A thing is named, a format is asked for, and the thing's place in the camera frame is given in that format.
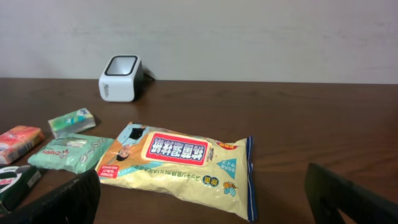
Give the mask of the yellow snack bag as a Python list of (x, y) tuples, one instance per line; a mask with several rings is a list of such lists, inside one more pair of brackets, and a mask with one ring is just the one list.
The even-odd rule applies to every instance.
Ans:
[(225, 143), (129, 123), (96, 165), (101, 183), (173, 195), (253, 222), (252, 136)]

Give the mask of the dark green small box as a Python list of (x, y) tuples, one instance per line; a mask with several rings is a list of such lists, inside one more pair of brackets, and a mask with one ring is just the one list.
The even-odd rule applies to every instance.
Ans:
[(1, 168), (1, 215), (15, 210), (41, 178), (36, 166)]

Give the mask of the green wet wipes pack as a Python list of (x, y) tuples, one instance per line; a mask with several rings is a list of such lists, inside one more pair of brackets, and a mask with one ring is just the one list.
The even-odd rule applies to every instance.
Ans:
[(113, 142), (111, 138), (64, 134), (30, 156), (28, 163), (42, 169), (81, 174), (94, 167)]

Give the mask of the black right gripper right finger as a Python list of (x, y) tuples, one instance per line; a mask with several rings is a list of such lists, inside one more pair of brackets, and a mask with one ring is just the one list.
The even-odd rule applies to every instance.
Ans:
[(341, 213), (356, 223), (397, 223), (396, 203), (319, 164), (308, 164), (305, 192), (316, 223), (344, 223)]

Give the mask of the orange tissue pack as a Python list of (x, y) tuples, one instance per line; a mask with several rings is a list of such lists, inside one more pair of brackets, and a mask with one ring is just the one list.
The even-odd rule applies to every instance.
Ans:
[(44, 140), (40, 128), (16, 126), (1, 134), (1, 165), (8, 165)]

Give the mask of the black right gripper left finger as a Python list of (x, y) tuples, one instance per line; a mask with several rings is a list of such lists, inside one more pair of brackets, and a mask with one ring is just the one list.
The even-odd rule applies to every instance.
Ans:
[(1, 224), (93, 223), (100, 197), (99, 177), (95, 170), (90, 169), (1, 217)]

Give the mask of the green tissue pack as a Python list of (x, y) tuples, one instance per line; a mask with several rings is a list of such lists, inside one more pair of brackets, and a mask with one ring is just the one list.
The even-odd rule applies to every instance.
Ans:
[(48, 123), (55, 139), (65, 134), (80, 133), (96, 126), (95, 117), (86, 108), (50, 119)]

